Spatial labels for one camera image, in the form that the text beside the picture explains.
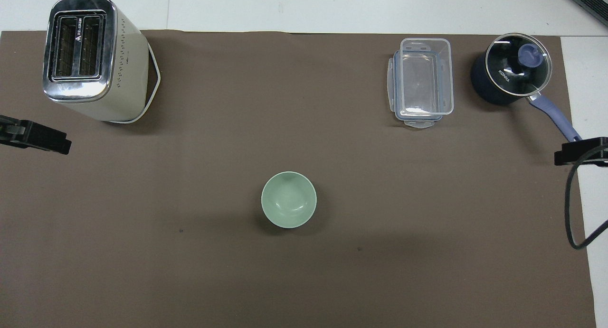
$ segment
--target blue handle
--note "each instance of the blue handle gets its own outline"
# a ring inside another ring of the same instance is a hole
[[[551,118],[554,124],[562,132],[568,142],[580,140],[580,135],[578,132],[576,132],[574,127],[572,127],[571,122],[568,120],[568,118],[566,118],[566,116],[564,116],[560,109],[558,109],[558,107],[549,100],[549,98],[539,93],[538,96],[536,96],[536,99],[532,100],[532,97],[530,98],[530,105],[545,112],[545,114]]]

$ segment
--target black cable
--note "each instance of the black cable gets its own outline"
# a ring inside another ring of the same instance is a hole
[[[565,222],[566,222],[566,234],[568,235],[568,242],[570,243],[572,248],[574,248],[575,250],[580,250],[580,249],[584,248],[585,246],[590,244],[595,238],[597,238],[598,235],[602,234],[602,232],[606,231],[606,229],[608,228],[608,220],[606,220],[606,221],[604,221],[603,224],[601,224],[599,227],[597,227],[597,229],[595,229],[595,231],[593,231],[593,233],[591,233],[591,235],[589,235],[589,237],[586,238],[582,243],[576,244],[576,242],[574,241],[574,237],[572,237],[572,229],[570,227],[570,188],[572,186],[572,179],[574,178],[574,175],[576,174],[576,170],[578,169],[578,167],[580,167],[580,165],[584,161],[586,161],[586,159],[591,157],[591,155],[598,153],[602,150],[606,150],[606,149],[608,149],[608,143],[602,144],[601,146],[596,146],[595,148],[587,151],[582,156],[580,156],[580,158],[578,160],[576,160],[576,163],[572,166],[572,169],[570,170],[570,173],[568,174],[568,180],[566,181],[566,191],[565,191],[565,198],[564,198],[564,218],[565,218]]]

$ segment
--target toaster metal top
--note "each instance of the toaster metal top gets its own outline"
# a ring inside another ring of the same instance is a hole
[[[110,87],[118,10],[111,0],[59,0],[48,17],[43,90],[59,103],[87,103]]]

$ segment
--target toaster slot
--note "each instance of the toaster slot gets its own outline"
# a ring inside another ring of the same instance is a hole
[[[78,19],[76,17],[63,16],[59,19],[57,57],[55,60],[55,75],[58,77],[72,75],[77,25]]]
[[[79,73],[81,76],[94,76],[98,74],[101,29],[102,19],[100,16],[87,16],[83,19]]]

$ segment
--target bowl rim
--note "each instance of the bowl rim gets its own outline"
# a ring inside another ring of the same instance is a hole
[[[313,204],[313,209],[310,213],[310,215],[306,218],[306,220],[302,221],[300,224],[297,224],[295,226],[289,226],[289,225],[280,225],[277,222],[274,222],[266,213],[265,209],[264,209],[264,204],[263,204],[263,199],[264,199],[264,193],[266,192],[266,187],[268,186],[268,184],[270,183],[270,181],[272,181],[274,178],[278,177],[279,175],[283,175],[283,174],[296,174],[304,179],[306,179],[306,182],[308,182],[308,184],[313,188],[313,194],[314,194],[314,204]],[[260,196],[260,205],[262,207],[262,211],[264,212],[264,215],[266,216],[266,218],[272,222],[273,224],[275,224],[276,226],[279,226],[280,228],[297,228],[300,227],[304,224],[306,224],[306,222],[308,222],[308,220],[310,220],[311,217],[313,217],[313,214],[315,212],[315,210],[317,209],[317,190],[314,188],[313,183],[310,181],[310,179],[308,179],[308,177],[300,174],[299,172],[296,171],[282,171],[278,174],[275,174],[274,176],[272,176],[271,178],[268,179],[268,181],[266,181],[264,188],[262,189],[262,194]]]

